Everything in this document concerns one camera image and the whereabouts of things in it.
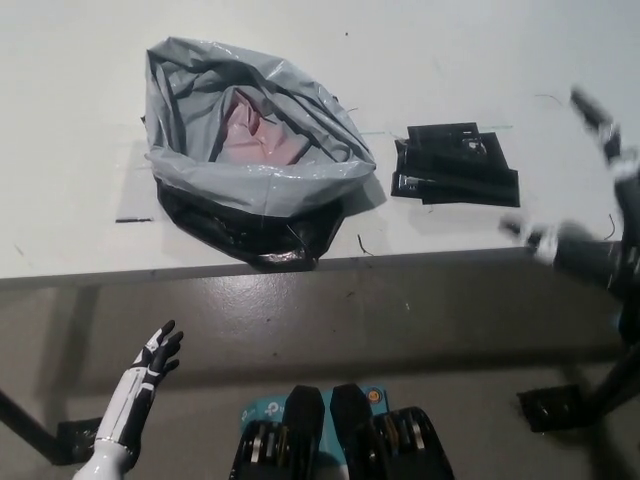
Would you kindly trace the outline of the black and white right hand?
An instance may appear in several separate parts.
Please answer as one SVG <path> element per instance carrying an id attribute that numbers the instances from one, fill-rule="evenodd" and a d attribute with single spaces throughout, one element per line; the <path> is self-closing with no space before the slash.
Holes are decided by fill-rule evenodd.
<path id="1" fill-rule="evenodd" d="M 505 217 L 499 228 L 538 262 L 593 283 L 626 300 L 639 295 L 639 149 L 626 147 L 614 117 L 583 88 L 571 88 L 570 102 L 596 138 L 610 173 L 622 215 L 619 242 L 597 241 L 575 229 L 531 225 Z"/>

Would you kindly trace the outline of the white and black left hand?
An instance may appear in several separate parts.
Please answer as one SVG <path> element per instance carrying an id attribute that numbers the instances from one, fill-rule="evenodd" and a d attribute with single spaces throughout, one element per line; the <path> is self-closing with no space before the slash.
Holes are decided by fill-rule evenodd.
<path id="1" fill-rule="evenodd" d="M 176 355 L 184 333 L 175 332 L 170 320 L 145 343 L 123 373 L 96 434 L 96 440 L 111 441 L 133 451 L 141 445 L 142 432 L 156 390 L 179 365 Z"/>

